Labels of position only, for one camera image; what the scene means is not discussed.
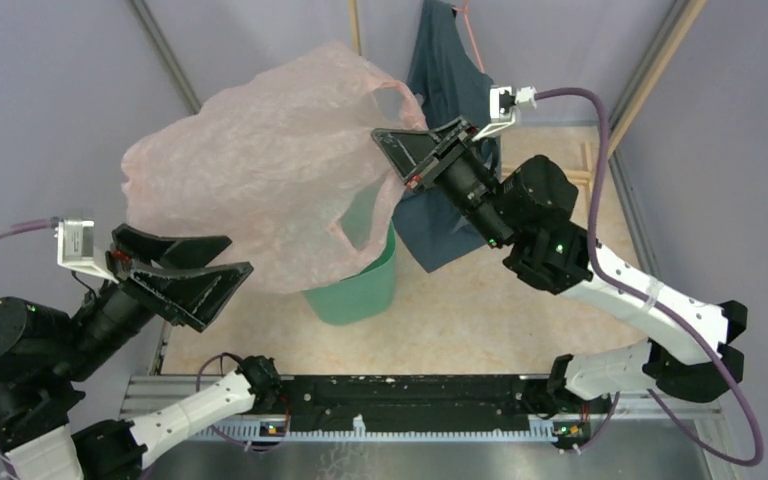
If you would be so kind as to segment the pink plastic trash bag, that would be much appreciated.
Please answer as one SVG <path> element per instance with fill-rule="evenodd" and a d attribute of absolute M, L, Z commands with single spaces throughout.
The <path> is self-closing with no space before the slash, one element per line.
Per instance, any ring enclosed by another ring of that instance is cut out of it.
<path fill-rule="evenodd" d="M 407 85 L 341 43 L 317 47 L 124 155 L 126 220 L 159 236 L 227 236 L 218 264 L 288 294 L 360 273 L 383 253 L 404 187 L 375 129 L 423 130 Z"/>

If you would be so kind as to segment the green plastic trash bin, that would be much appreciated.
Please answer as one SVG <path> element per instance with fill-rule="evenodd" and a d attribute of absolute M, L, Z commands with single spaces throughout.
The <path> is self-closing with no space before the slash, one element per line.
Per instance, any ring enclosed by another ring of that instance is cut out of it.
<path fill-rule="evenodd" d="M 378 188 L 359 192 L 338 221 L 353 247 L 364 247 L 373 237 L 373 209 Z M 351 277 L 321 288 L 307 290 L 303 296 L 315 314 L 330 325 L 347 325 L 384 312 L 391 305 L 396 287 L 396 235 L 388 225 L 381 254 Z"/>

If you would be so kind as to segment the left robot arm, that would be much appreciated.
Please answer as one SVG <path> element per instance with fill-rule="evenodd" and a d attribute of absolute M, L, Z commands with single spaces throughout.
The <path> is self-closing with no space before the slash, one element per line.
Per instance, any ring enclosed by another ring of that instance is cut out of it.
<path fill-rule="evenodd" d="M 73 431 L 69 413 L 87 380 L 152 319 L 205 330 L 252 272 L 216 265 L 225 236 L 163 237 L 118 226 L 106 251 L 94 222 L 51 218 L 10 227 L 51 229 L 57 262 L 102 279 L 74 314 L 0 298 L 0 458 L 11 479 L 136 479 L 194 434 L 236 414 L 268 413 L 282 381 L 272 359 L 237 359 L 234 370 L 153 413 Z"/>

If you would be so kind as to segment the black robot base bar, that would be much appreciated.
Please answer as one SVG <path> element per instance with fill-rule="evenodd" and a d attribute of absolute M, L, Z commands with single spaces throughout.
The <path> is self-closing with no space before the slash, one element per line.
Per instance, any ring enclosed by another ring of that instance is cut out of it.
<path fill-rule="evenodd" d="M 371 433 L 524 432 L 539 420 L 603 414 L 610 401 L 584 401 L 528 375 L 296 375 L 253 413 L 290 421 L 293 433 L 347 432 L 356 417 Z"/>

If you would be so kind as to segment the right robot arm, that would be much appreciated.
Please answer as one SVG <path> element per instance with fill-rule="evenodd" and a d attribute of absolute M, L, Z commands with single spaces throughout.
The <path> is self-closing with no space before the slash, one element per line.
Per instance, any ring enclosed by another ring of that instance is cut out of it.
<path fill-rule="evenodd" d="M 489 246 L 507 248 L 504 265 L 520 281 L 645 334 L 624 348 L 556 358 L 546 385 L 554 409 L 643 389 L 708 403 L 741 380 L 744 357 L 733 343 L 745 331 L 746 307 L 693 299 L 621 259 L 572 220 L 578 189 L 548 157 L 533 156 L 498 179 L 480 159 L 481 133 L 464 119 L 371 137 L 408 189 L 442 193 Z"/>

